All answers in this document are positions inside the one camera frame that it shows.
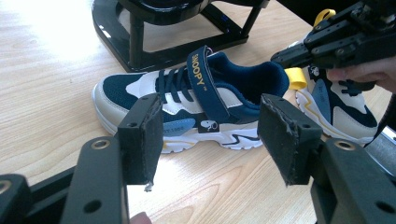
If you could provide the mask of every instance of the wooden surface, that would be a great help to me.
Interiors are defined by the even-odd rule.
[[[249,8],[217,3],[239,24]],[[92,25],[92,0],[0,0],[0,174],[33,185],[76,165],[81,146],[108,135],[93,109],[100,78],[123,73]],[[122,21],[127,21],[123,14]],[[157,49],[211,35],[202,18],[149,26],[145,47]],[[224,50],[241,65],[268,61],[310,27],[271,1],[246,44]],[[381,89],[365,93],[378,118]],[[294,92],[285,98],[294,101]],[[161,155],[153,191],[129,187],[131,214],[154,223],[314,223],[309,187],[286,188],[265,147],[230,150],[214,142]]]

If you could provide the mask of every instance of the yellow part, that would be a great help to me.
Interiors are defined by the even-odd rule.
[[[333,9],[324,9],[319,14],[317,15],[317,18],[315,19],[314,27],[317,26],[321,21],[327,20],[330,17],[335,15],[335,10]]]
[[[289,89],[297,91],[306,87],[303,69],[299,67],[293,67],[285,69],[285,72],[289,77]]]

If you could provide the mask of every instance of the black metal bracket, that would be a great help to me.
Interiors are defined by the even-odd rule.
[[[88,141],[78,164],[28,187],[0,175],[0,223],[129,223],[126,185],[153,184],[163,149],[158,94],[140,98],[114,137]]]
[[[307,185],[318,223],[396,223],[396,180],[361,146],[320,140],[321,128],[288,101],[262,96],[258,127],[287,185]]]
[[[95,0],[92,7],[93,25],[96,32],[116,56],[127,72],[143,72],[164,69],[184,63],[189,53],[207,45],[213,50],[227,49],[248,41],[248,33],[268,1],[253,7],[245,25],[241,28],[217,7],[209,4],[201,14],[223,34],[196,40],[187,44],[155,52],[143,50],[144,22],[130,13],[130,33],[118,18],[123,7],[117,0]]]

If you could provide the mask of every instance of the human hand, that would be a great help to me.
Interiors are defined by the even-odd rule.
[[[327,78],[330,81],[375,81],[376,85],[396,93],[396,56],[346,68],[329,69]]]
[[[129,220],[130,224],[152,224],[148,215],[145,212],[141,212],[136,214],[134,217],[131,217]]]

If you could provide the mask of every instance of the sneaker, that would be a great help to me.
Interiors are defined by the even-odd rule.
[[[222,147],[259,147],[257,135],[262,93],[283,96],[289,79],[276,63],[244,67],[222,52],[202,47],[187,65],[149,73],[103,78],[93,89],[96,113],[110,133],[136,100],[158,92],[163,101],[163,153],[179,152],[214,140]]]
[[[371,142],[377,122],[361,91],[353,88],[353,81],[331,82],[326,77],[326,70],[315,66],[303,70],[307,87],[296,92],[300,110],[331,137],[360,145]]]

